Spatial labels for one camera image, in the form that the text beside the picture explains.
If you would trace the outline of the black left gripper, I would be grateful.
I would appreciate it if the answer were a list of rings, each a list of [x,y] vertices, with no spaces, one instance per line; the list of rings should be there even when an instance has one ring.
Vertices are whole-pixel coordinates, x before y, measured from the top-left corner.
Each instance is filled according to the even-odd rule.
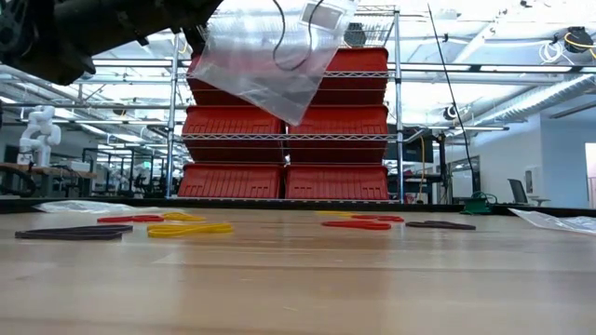
[[[221,0],[71,0],[55,5],[61,34],[88,56],[167,29],[183,30],[191,56],[202,54],[209,37],[206,25]]]

